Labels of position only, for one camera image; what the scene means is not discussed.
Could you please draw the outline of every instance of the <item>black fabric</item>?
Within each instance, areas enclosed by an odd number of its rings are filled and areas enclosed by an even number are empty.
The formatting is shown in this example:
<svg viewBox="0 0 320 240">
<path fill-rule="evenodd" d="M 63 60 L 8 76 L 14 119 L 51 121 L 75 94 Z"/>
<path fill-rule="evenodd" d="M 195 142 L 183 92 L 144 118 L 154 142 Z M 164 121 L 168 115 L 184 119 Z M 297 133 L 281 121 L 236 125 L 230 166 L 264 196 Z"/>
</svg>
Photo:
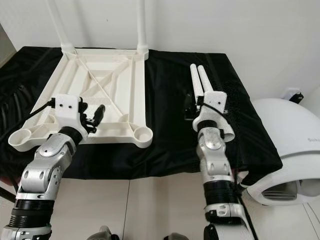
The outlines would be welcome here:
<svg viewBox="0 0 320 240">
<path fill-rule="evenodd" d="M 5 101 L 0 98 L 0 108 L 13 106 L 13 93 L 23 85 L 31 89 L 33 96 L 23 106 L 23 114 L 30 112 L 61 56 L 60 48 L 22 48 L 0 69 L 1 96 L 6 94 Z M 79 145 L 64 177 L 136 179 L 199 171 L 197 133 L 192 121 L 185 120 L 186 96 L 193 96 L 192 63 L 203 65 L 213 88 L 228 95 L 228 119 L 236 135 L 226 147 L 231 166 L 249 170 L 251 184 L 280 169 L 277 150 L 225 54 L 150 50 L 145 62 L 145 114 L 146 124 L 153 131 L 151 146 L 141 149 L 131 143 Z M 7 81 L 12 84 L 4 87 Z M 6 127 L 17 122 L 17 114 L 9 109 Z M 5 162 L 16 175 L 33 159 L 34 149 L 27 153 L 18 153 L 7 145 L 5 149 Z"/>
</svg>

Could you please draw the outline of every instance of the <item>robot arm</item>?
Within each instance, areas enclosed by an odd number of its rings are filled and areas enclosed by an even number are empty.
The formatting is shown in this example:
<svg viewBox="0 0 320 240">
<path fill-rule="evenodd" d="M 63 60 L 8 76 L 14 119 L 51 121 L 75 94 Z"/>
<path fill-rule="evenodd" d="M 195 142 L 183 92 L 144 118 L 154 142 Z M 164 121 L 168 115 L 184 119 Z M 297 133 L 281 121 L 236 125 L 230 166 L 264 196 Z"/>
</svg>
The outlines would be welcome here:
<svg viewBox="0 0 320 240">
<path fill-rule="evenodd" d="M 93 119 L 84 111 L 88 104 L 81 98 L 60 94 L 52 101 L 62 127 L 35 152 L 33 161 L 24 169 L 16 194 L 11 219 L 4 227 L 2 240 L 48 240 L 50 219 L 64 171 L 69 167 L 76 146 L 95 133 L 105 106 L 98 107 Z"/>
<path fill-rule="evenodd" d="M 198 132 L 197 155 L 206 200 L 205 240 L 253 240 L 254 236 L 244 206 L 237 195 L 230 163 L 225 155 L 225 142 L 235 137 L 224 118 L 227 94 L 214 91 L 203 66 L 190 66 L 199 116 L 193 129 Z"/>
</svg>

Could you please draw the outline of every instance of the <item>white floor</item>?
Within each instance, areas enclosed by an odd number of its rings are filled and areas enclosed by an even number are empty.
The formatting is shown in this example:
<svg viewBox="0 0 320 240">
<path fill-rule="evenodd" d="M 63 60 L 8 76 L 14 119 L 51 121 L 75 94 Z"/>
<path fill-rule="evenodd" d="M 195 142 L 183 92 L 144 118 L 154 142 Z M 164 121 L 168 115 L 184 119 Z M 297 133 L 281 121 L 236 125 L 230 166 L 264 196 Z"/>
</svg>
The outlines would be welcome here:
<svg viewBox="0 0 320 240">
<path fill-rule="evenodd" d="M 244 194 L 259 240 L 319 240 L 320 201 L 261 206 Z M 199 173 L 136 180 L 63 179 L 51 218 L 52 240 L 86 240 L 101 225 L 123 240 L 162 240 L 177 232 L 203 239 L 207 225 Z M 0 198 L 0 228 L 13 203 Z"/>
</svg>

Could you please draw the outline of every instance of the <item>white plastic tray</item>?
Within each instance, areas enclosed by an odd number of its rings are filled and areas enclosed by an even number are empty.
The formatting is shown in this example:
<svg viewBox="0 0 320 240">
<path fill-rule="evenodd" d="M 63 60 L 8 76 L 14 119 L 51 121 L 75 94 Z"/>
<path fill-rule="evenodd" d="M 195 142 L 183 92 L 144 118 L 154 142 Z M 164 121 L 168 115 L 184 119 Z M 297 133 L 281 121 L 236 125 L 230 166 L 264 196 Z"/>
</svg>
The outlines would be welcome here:
<svg viewBox="0 0 320 240">
<path fill-rule="evenodd" d="M 88 103 L 85 111 L 92 118 L 101 104 L 104 117 L 95 134 L 90 133 L 86 144 L 134 143 L 148 147 L 153 132 L 146 127 L 145 58 L 148 52 L 119 49 L 76 49 L 65 52 L 43 89 L 33 110 L 57 94 L 80 96 Z M 43 144 L 60 127 L 55 110 L 44 111 L 25 122 L 8 142 L 20 152 Z"/>
</svg>

